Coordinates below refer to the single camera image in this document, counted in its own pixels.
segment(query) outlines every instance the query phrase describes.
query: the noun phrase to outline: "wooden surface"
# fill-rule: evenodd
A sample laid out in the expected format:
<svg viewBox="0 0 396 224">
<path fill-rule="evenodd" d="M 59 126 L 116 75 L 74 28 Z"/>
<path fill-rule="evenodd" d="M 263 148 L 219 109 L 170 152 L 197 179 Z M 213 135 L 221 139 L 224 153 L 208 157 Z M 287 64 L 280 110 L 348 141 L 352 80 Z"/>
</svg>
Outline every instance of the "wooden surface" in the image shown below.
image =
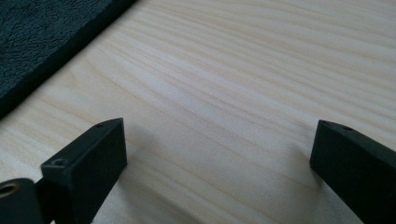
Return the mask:
<svg viewBox="0 0 396 224">
<path fill-rule="evenodd" d="M 396 148 L 396 3 L 142 0 L 1 120 L 1 180 L 118 117 L 94 223 L 361 223 L 308 160 L 319 119 Z"/>
</svg>

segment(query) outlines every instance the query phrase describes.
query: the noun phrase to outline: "black rubber mat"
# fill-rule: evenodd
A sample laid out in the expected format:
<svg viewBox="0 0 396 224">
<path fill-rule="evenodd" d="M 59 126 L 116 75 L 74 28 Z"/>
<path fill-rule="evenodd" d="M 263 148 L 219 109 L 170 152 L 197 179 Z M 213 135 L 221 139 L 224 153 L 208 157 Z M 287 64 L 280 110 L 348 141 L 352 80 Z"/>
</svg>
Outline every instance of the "black rubber mat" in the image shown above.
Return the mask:
<svg viewBox="0 0 396 224">
<path fill-rule="evenodd" d="M 0 119 L 135 1 L 0 1 Z"/>
</svg>

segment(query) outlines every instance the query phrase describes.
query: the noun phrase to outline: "screw hole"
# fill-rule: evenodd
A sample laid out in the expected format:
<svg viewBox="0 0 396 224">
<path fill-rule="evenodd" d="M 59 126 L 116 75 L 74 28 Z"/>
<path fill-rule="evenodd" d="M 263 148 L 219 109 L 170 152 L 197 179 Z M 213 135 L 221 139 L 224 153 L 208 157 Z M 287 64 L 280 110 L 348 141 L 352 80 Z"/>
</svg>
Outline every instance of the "screw hole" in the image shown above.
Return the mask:
<svg viewBox="0 0 396 224">
<path fill-rule="evenodd" d="M 4 198 L 10 194 L 13 194 L 19 188 L 20 188 L 20 186 L 16 183 L 6 184 L 6 185 L 0 187 L 0 198 Z"/>
<path fill-rule="evenodd" d="M 56 166 L 64 166 L 66 164 L 66 160 L 58 159 L 58 160 L 52 161 L 51 164 L 56 165 Z"/>
</svg>

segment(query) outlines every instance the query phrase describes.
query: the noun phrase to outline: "wooden table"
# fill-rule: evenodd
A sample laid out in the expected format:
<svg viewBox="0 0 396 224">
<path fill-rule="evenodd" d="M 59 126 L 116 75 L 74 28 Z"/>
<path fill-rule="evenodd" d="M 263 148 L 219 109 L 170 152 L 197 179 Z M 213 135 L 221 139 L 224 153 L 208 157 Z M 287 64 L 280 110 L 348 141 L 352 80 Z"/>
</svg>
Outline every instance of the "wooden table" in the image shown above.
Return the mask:
<svg viewBox="0 0 396 224">
<path fill-rule="evenodd" d="M 94 223 L 361 223 L 308 160 L 319 119 L 396 148 L 396 3 L 142 0 L 1 120 L 1 180 L 119 117 Z"/>
</svg>

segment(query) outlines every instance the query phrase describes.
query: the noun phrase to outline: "black object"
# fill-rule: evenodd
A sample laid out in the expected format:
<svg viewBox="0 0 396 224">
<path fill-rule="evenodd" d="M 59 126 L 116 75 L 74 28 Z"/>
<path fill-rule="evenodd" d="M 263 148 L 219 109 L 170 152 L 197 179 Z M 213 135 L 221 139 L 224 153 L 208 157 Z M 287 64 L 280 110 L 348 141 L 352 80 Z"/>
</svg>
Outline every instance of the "black object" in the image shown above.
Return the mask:
<svg viewBox="0 0 396 224">
<path fill-rule="evenodd" d="M 310 165 L 364 223 L 396 223 L 395 151 L 320 120 Z"/>
<path fill-rule="evenodd" d="M 126 165 L 122 119 L 96 124 L 44 162 L 36 184 L 0 184 L 0 223 L 91 223 Z"/>
<path fill-rule="evenodd" d="M 136 0 L 1 0 L 0 118 Z"/>
</svg>

